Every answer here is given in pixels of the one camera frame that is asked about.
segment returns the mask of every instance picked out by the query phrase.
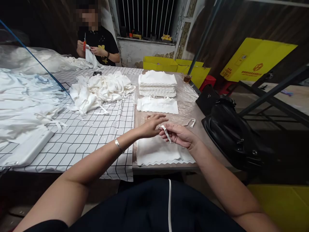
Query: window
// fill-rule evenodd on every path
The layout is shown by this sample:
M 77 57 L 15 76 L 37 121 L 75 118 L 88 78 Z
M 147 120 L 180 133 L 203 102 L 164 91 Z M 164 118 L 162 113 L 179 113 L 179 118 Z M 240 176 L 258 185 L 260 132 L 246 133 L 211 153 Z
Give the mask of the window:
M 120 31 L 128 35 L 134 29 L 156 40 L 171 35 L 177 0 L 118 0 L 117 4 Z

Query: black and white grid pattern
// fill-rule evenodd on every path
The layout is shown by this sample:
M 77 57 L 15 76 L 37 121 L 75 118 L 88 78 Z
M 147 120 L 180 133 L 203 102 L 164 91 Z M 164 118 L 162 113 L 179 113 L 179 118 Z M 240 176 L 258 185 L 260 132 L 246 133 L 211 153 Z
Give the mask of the black and white grid pattern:
M 114 73 L 115 71 L 130 71 L 130 74 L 140 74 L 142 69 L 130 69 L 122 67 L 112 67 L 103 69 L 102 74 Z M 76 80 L 70 80 L 77 75 L 91 76 L 94 70 L 82 70 L 73 72 L 59 72 L 54 76 L 59 82 L 66 82 L 69 85 L 76 83 Z M 70 96 L 62 99 L 64 111 L 58 115 L 55 120 L 60 120 L 69 127 L 58 132 L 57 126 L 47 126 L 55 132 L 35 160 L 26 167 L 13 168 L 14 171 L 22 172 L 65 172 L 72 165 L 91 152 L 102 147 L 106 143 L 114 140 L 130 129 L 134 128 L 134 93 L 130 94 L 125 100 L 115 102 L 105 109 L 109 115 L 95 115 L 94 112 L 101 112 L 101 108 L 89 111 L 88 115 L 82 119 L 79 113 L 72 113 L 65 107 L 66 104 L 74 104 Z M 12 154 L 18 146 L 16 143 L 9 143 L 0 150 L 0 161 L 5 159 L 6 155 Z M 101 176 L 103 179 L 121 179 L 133 181 L 132 172 L 132 152 L 131 145 L 119 158 L 108 168 Z

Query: black shirt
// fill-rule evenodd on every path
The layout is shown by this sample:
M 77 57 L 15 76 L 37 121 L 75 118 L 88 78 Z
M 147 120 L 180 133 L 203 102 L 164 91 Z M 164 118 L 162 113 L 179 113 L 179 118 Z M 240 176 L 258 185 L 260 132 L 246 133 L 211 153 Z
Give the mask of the black shirt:
M 173 232 L 244 232 L 240 225 L 200 192 L 173 180 L 171 187 Z M 69 228 L 63 221 L 48 220 L 34 225 L 25 232 L 168 232 L 168 204 L 169 180 L 153 179 L 100 203 Z
M 78 39 L 82 42 L 84 41 L 85 33 L 86 33 L 86 43 L 89 46 L 103 48 L 112 54 L 119 53 L 113 35 L 104 27 L 101 26 L 100 30 L 98 31 L 89 31 L 88 27 L 86 28 L 80 27 L 80 30 L 78 31 Z M 107 59 L 106 57 L 96 56 L 96 58 L 99 61 L 99 63 L 103 65 L 116 66 L 114 62 Z

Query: phone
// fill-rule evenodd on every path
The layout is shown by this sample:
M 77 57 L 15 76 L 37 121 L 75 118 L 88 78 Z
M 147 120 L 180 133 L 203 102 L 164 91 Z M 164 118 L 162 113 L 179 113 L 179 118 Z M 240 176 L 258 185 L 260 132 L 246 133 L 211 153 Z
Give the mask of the phone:
M 98 75 L 98 74 L 102 75 L 102 72 L 93 72 L 93 76 Z

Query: scissors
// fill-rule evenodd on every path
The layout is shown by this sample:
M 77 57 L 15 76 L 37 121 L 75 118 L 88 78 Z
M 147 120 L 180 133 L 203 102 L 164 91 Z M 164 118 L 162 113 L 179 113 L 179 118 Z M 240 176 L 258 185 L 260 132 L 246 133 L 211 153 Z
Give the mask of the scissors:
M 86 32 L 85 32 L 85 38 L 84 38 L 84 52 L 86 51 Z

